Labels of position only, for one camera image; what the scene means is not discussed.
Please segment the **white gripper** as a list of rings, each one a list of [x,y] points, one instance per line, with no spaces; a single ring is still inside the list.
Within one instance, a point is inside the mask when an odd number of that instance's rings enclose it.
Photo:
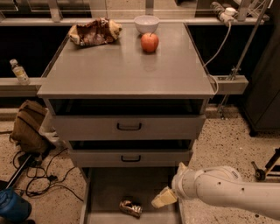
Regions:
[[[188,169],[184,163],[180,162],[177,173],[171,182],[172,189],[169,186],[165,187],[152,200],[151,204],[155,208],[160,208],[177,202],[178,197],[182,200],[195,199],[197,197],[195,179],[196,171]]]

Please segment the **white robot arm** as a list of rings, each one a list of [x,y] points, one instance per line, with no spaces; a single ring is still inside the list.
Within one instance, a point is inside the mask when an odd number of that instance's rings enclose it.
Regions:
[[[178,200],[193,199],[214,207],[234,207],[280,220],[280,185],[244,182],[240,173],[227,165],[195,171],[180,163],[171,187],[165,187],[151,204],[160,208]]]

